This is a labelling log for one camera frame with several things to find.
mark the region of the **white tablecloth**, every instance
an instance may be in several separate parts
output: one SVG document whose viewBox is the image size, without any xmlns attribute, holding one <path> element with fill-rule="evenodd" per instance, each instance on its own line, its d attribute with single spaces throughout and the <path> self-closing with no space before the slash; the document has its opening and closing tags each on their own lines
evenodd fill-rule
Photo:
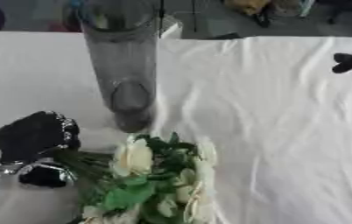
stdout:
<svg viewBox="0 0 352 224">
<path fill-rule="evenodd" d="M 352 73 L 333 74 L 352 38 L 164 40 L 152 132 L 218 146 L 224 224 L 352 224 Z M 85 148 L 110 128 L 80 34 L 0 32 L 0 125 L 38 110 L 78 121 Z M 0 180 L 0 224 L 63 224 L 74 191 Z"/>
</svg>

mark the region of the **white rose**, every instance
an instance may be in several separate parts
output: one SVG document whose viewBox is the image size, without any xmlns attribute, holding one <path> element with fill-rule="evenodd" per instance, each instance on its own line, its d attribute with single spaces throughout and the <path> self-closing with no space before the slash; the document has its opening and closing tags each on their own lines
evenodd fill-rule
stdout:
<svg viewBox="0 0 352 224">
<path fill-rule="evenodd" d="M 191 169 L 184 169 L 174 180 L 173 184 L 175 186 L 182 186 L 176 189 L 176 199 L 178 202 L 186 204 L 190 200 L 195 181 L 195 171 Z"/>
<path fill-rule="evenodd" d="M 202 137 L 198 140 L 198 152 L 203 161 L 207 161 L 211 166 L 216 166 L 218 163 L 217 151 L 215 145 L 210 138 Z"/>
<path fill-rule="evenodd" d="M 88 218 L 83 224 L 104 224 L 104 222 L 102 218 Z"/>
<path fill-rule="evenodd" d="M 104 215 L 104 213 L 105 213 L 105 211 L 102 210 L 99 207 L 96 207 L 96 206 L 85 206 L 83 208 L 82 217 L 84 219 L 102 217 Z"/>
<path fill-rule="evenodd" d="M 148 174 L 151 172 L 152 158 L 152 151 L 144 139 L 135 142 L 130 140 L 127 145 L 118 147 L 110 166 L 111 170 L 121 177 L 127 177 L 131 173 Z"/>
<path fill-rule="evenodd" d="M 193 191 L 194 187 L 191 185 L 179 187 L 176 190 L 176 198 L 178 202 L 186 204 L 190 200 Z"/>
<path fill-rule="evenodd" d="M 215 171 L 207 160 L 194 159 L 196 179 L 194 191 L 187 202 L 183 217 L 185 222 L 211 223 L 215 220 Z"/>
<path fill-rule="evenodd" d="M 165 198 L 157 205 L 157 210 L 165 217 L 175 215 L 175 210 L 178 208 L 171 195 L 166 195 Z"/>
<path fill-rule="evenodd" d="M 136 224 L 139 217 L 140 205 L 125 211 L 124 213 L 104 218 L 103 224 Z"/>
</svg>

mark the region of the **clear glass vase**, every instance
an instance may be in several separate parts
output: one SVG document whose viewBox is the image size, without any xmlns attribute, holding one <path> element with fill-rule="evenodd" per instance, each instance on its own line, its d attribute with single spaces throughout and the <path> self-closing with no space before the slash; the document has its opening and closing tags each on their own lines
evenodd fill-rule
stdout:
<svg viewBox="0 0 352 224">
<path fill-rule="evenodd" d="M 118 127 L 147 127 L 156 95 L 154 7 L 145 0 L 87 0 L 78 15 L 102 98 Z"/>
</svg>

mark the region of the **flower bouquet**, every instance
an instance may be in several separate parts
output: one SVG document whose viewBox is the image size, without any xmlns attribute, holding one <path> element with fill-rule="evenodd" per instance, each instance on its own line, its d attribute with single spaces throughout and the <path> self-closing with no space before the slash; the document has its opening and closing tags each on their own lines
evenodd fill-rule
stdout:
<svg viewBox="0 0 352 224">
<path fill-rule="evenodd" d="M 130 136 L 115 154 L 58 150 L 81 193 L 81 224 L 215 222 L 215 147 Z"/>
</svg>

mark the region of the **floor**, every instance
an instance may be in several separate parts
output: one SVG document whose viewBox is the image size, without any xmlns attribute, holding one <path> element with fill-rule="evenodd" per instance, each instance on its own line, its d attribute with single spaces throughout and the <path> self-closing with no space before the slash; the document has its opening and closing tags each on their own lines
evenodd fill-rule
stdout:
<svg viewBox="0 0 352 224">
<path fill-rule="evenodd" d="M 198 31 L 192 29 L 192 0 L 165 0 L 168 14 L 184 25 L 182 38 L 207 39 L 237 32 L 241 37 L 250 36 L 342 36 L 352 37 L 352 13 L 341 16 L 338 24 L 328 24 L 330 8 L 316 4 L 310 15 L 278 17 L 272 19 L 270 28 L 257 26 L 250 18 L 226 8 L 220 0 L 196 0 Z M 7 22 L 6 31 L 44 32 L 50 23 L 58 23 L 66 0 L 0 0 Z"/>
</svg>

